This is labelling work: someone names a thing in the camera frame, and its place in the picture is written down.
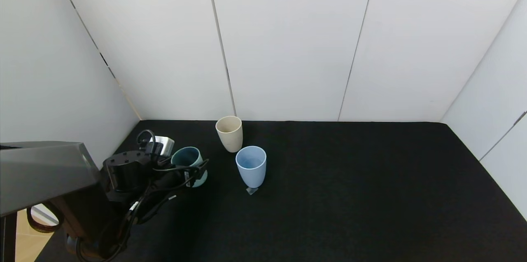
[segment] cup rim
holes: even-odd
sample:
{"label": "cup rim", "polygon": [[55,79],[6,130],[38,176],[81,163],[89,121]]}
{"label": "cup rim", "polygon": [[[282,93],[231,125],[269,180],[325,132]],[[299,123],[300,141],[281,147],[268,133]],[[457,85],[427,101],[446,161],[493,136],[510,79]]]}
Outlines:
{"label": "cup rim", "polygon": [[184,149],[195,149],[196,151],[198,151],[198,158],[196,158],[196,160],[199,159],[199,156],[201,156],[201,152],[199,151],[199,149],[198,149],[197,147],[195,147],[195,146],[184,146],[184,147],[182,147],[181,149],[177,150],[177,151],[176,151],[176,152],[170,157],[170,164],[171,164],[171,165],[174,165],[174,163],[172,162],[172,160],[174,159],[174,156],[175,156],[177,153],[179,153],[179,151],[183,151]]}
{"label": "cup rim", "polygon": [[[238,121],[240,122],[240,125],[238,126],[238,128],[236,128],[233,131],[229,131],[229,132],[223,132],[220,129],[218,129],[218,123],[220,123],[221,120],[223,120],[225,118],[230,118],[230,117],[234,117],[234,118],[238,119]],[[218,121],[216,121],[216,131],[219,132],[219,133],[224,133],[224,134],[233,133],[233,132],[238,131],[240,129],[240,127],[241,127],[241,119],[239,117],[237,117],[237,116],[224,116],[223,118],[221,118]]]}
{"label": "cup rim", "polygon": [[[253,168],[245,168],[243,166],[241,166],[239,163],[238,163],[238,155],[241,151],[243,151],[243,149],[248,149],[250,147],[256,147],[260,150],[262,150],[263,154],[265,155],[265,157],[263,158],[263,161],[262,163],[260,163],[260,165],[256,166],[256,167],[253,167]],[[243,147],[241,148],[241,150],[239,150],[237,153],[236,153],[236,157],[235,157],[235,161],[236,161],[236,165],[239,167],[239,168],[242,168],[242,169],[245,169],[245,170],[254,170],[254,169],[257,169],[257,168],[260,168],[265,162],[267,162],[267,153],[265,152],[264,149],[262,149],[261,147],[258,147],[256,145],[249,145],[249,146],[246,146],[246,147]]]}

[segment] beige cup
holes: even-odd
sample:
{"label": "beige cup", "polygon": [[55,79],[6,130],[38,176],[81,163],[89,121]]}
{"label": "beige cup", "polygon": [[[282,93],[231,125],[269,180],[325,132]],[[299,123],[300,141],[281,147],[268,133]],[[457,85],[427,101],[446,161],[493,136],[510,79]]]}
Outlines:
{"label": "beige cup", "polygon": [[216,122],[216,131],[227,151],[236,153],[241,149],[243,129],[241,120],[236,116],[227,116]]}

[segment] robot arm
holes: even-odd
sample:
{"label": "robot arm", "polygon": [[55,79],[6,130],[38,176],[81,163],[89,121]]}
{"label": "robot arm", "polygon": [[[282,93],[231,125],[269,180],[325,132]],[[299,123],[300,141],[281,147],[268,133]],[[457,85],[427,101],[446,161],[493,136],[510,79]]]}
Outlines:
{"label": "robot arm", "polygon": [[[87,261],[84,257],[113,259],[126,248],[131,226],[149,220],[175,191],[188,183],[191,187],[207,164],[173,168],[159,156],[166,148],[154,136],[138,143],[139,150],[106,159],[107,174],[102,176],[83,143],[2,143],[2,222],[8,215],[42,203],[64,226],[66,247],[81,262]],[[57,230],[34,223],[30,213],[28,220],[36,230]]]}

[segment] black metal frame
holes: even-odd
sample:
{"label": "black metal frame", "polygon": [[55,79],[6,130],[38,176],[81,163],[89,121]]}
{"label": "black metal frame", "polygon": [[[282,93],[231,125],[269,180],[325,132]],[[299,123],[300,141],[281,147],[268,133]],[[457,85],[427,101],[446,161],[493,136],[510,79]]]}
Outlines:
{"label": "black metal frame", "polygon": [[16,214],[0,219],[0,262],[15,262]]}

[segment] wooden floor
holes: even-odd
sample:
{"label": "wooden floor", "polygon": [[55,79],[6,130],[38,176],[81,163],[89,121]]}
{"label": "wooden floor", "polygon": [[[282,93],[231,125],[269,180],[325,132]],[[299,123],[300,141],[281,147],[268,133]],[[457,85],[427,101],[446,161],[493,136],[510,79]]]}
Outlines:
{"label": "wooden floor", "polygon": [[28,223],[26,211],[19,211],[16,219],[15,262],[34,262],[51,235],[51,233],[36,232]]}

